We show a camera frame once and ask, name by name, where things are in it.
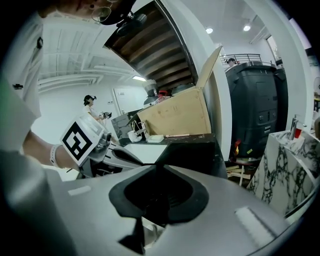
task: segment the countertop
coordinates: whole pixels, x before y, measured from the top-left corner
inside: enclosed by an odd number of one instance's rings
[[[213,133],[165,137],[160,143],[148,143],[146,140],[132,143],[129,138],[122,138],[119,143],[122,147],[128,144],[167,145],[157,164],[178,166],[227,179],[226,165]]]

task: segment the white wristband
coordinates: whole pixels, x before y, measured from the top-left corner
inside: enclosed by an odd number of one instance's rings
[[[57,168],[60,168],[60,167],[57,164],[56,151],[57,151],[57,148],[59,148],[60,146],[61,146],[61,144],[53,145],[51,148],[51,151],[50,151],[50,162],[52,163],[52,165],[54,167],[57,167]]]

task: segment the marble pattern surface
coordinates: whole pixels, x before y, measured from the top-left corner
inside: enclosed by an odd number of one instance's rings
[[[302,133],[269,135],[259,167],[247,189],[285,216],[313,191],[319,176],[320,141]]]

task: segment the black trash bin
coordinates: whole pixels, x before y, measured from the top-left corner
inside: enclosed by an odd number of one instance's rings
[[[271,63],[249,61],[226,70],[232,107],[231,151],[241,141],[238,158],[263,155],[268,135],[276,131],[278,96]]]

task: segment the red cup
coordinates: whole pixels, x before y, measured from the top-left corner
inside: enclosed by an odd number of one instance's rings
[[[300,134],[301,134],[301,129],[295,129],[295,134],[294,134],[294,137],[296,138],[296,139],[299,139],[299,137],[300,137]]]

